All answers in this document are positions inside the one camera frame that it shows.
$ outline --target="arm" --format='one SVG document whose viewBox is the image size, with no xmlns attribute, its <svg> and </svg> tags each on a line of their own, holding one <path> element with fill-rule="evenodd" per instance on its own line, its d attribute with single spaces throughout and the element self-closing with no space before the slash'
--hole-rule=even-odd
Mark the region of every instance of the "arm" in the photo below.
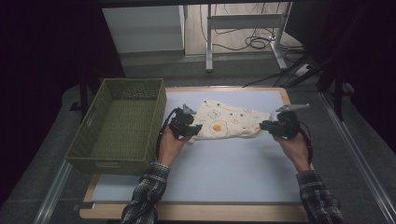
<svg viewBox="0 0 396 224">
<path fill-rule="evenodd" d="M 298 133 L 292 139 L 274 136 L 283 151 L 293 162 L 298 174 L 300 196 L 308 219 L 313 223 L 343 223 L 340 203 L 324 186 L 318 173 L 308 163 L 308 150 L 303 136 Z"/>
<path fill-rule="evenodd" d="M 122 224 L 156 222 L 157 202 L 165 193 L 170 166 L 189 140 L 189 137 L 176 139 L 172 131 L 166 127 L 160 144 L 159 159 L 153 162 L 140 178 L 131 202 L 122 212 Z"/>
</svg>

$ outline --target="white metal stand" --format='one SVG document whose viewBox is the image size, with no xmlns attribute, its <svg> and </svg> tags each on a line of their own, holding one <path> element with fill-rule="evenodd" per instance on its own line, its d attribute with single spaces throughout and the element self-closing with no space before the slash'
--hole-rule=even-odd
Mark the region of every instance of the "white metal stand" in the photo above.
<svg viewBox="0 0 396 224">
<path fill-rule="evenodd" d="M 271 39 L 271 49 L 281 70 L 285 70 L 285 60 L 280 53 L 279 43 L 285 30 L 291 2 L 282 14 L 264 15 L 221 15 L 212 16 L 211 5 L 207 6 L 206 72 L 213 71 L 212 30 L 215 29 L 255 29 L 277 28 L 276 37 Z"/>
</svg>

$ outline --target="white wall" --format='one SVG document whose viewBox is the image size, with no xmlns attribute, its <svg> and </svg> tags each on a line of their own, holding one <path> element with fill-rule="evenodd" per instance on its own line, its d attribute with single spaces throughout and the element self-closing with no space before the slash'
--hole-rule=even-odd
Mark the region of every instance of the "white wall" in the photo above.
<svg viewBox="0 0 396 224">
<path fill-rule="evenodd" d="M 103 8 L 118 53 L 184 49 L 182 6 Z"/>
</svg>

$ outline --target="hand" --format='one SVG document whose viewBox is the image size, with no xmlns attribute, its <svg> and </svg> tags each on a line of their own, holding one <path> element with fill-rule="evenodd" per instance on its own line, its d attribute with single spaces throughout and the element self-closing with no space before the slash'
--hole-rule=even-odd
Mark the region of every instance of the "hand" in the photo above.
<svg viewBox="0 0 396 224">
<path fill-rule="evenodd" d="M 172 130 L 167 126 L 163 131 L 163 138 L 160 143 L 160 155 L 158 162 L 167 166 L 171 166 L 175 158 L 180 153 L 191 137 L 183 137 L 176 139 L 172 133 Z"/>
<path fill-rule="evenodd" d="M 300 133 L 291 139 L 284 139 L 276 135 L 273 135 L 273 137 L 280 144 L 286 156 L 293 162 L 298 173 L 311 170 L 311 165 L 308 163 L 308 148 Z"/>
</svg>

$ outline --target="plaid shirt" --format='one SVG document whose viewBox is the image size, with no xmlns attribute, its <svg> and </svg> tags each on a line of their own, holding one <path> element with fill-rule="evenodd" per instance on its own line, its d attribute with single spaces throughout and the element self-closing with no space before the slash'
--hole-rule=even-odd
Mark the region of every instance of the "plaid shirt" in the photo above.
<svg viewBox="0 0 396 224">
<path fill-rule="evenodd" d="M 134 189 L 131 202 L 122 212 L 121 224 L 156 222 L 157 202 L 165 192 L 169 172 L 169 167 L 157 162 L 150 165 Z M 297 180 L 301 200 L 311 223 L 342 223 L 340 203 L 326 190 L 316 171 L 299 173 Z"/>
</svg>

